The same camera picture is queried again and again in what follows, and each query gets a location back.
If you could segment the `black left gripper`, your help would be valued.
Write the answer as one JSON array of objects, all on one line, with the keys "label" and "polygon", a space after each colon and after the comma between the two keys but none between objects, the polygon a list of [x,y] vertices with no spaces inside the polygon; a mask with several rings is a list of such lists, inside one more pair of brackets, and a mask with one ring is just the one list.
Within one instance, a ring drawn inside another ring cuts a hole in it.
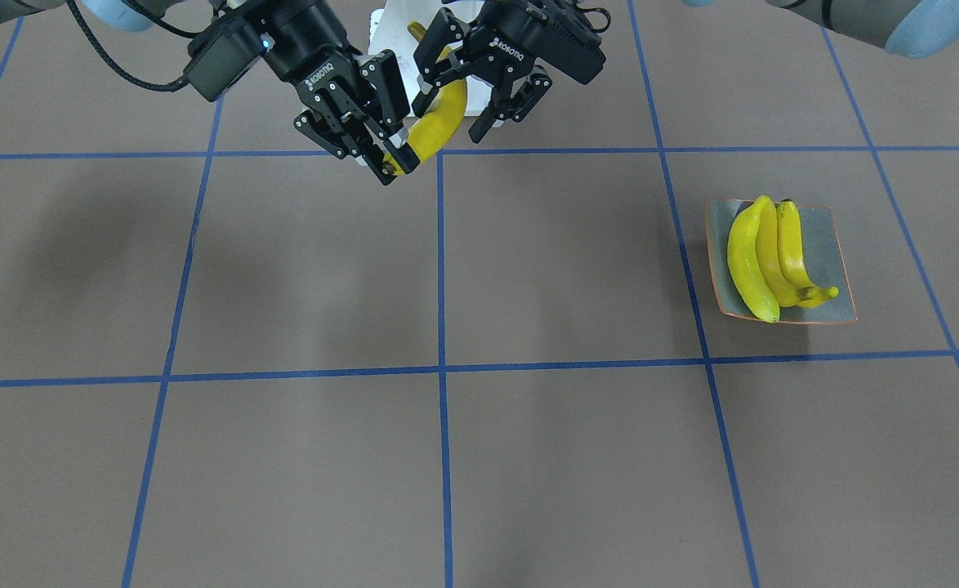
[{"label": "black left gripper", "polygon": [[587,14],[593,11],[607,21],[604,8],[582,7],[579,1],[484,1],[479,11],[464,11],[465,19],[451,10],[436,11],[424,33],[411,25],[420,34],[413,49],[413,116],[434,107],[439,91],[464,82],[465,115],[477,116],[468,135],[479,144],[491,129],[521,122],[551,88],[546,68],[533,67],[536,60],[576,82],[591,82],[606,62],[600,34],[608,28],[591,23]]}]

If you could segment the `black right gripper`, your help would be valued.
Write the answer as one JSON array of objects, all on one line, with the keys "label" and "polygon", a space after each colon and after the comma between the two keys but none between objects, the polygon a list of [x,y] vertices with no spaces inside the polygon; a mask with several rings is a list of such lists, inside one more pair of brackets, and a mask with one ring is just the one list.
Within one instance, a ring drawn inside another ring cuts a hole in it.
[{"label": "black right gripper", "polygon": [[[337,159],[351,158],[382,185],[420,167],[404,120],[411,105],[397,56],[380,50],[361,63],[327,1],[244,1],[239,15],[265,49],[245,68],[266,63],[304,104],[294,127]],[[365,83],[372,97],[365,101]],[[335,85],[351,98],[326,96]]]}]

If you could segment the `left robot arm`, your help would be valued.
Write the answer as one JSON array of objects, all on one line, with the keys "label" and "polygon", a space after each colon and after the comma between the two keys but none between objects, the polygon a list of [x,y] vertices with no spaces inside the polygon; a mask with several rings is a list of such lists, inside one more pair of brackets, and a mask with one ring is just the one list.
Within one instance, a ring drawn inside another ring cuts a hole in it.
[{"label": "left robot arm", "polygon": [[[779,10],[896,56],[928,57],[959,38],[959,1],[777,1]],[[520,122],[551,85],[546,65],[589,83],[602,71],[610,12],[583,1],[484,1],[463,21],[444,1],[413,52],[413,114],[430,112],[450,83],[478,78],[491,89],[469,135]]]}]

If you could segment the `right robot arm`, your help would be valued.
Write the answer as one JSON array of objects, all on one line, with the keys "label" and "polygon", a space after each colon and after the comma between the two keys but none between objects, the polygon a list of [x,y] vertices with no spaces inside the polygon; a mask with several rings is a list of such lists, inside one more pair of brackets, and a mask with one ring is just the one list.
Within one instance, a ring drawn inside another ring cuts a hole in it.
[{"label": "right robot arm", "polygon": [[[171,23],[177,7],[204,23]],[[395,53],[361,52],[328,1],[0,1],[0,82],[25,19],[52,12],[59,53],[42,64],[74,85],[74,105],[113,116],[88,126],[99,155],[214,149],[225,94],[260,68],[292,101],[286,130],[312,149],[382,185],[419,167]]]}]

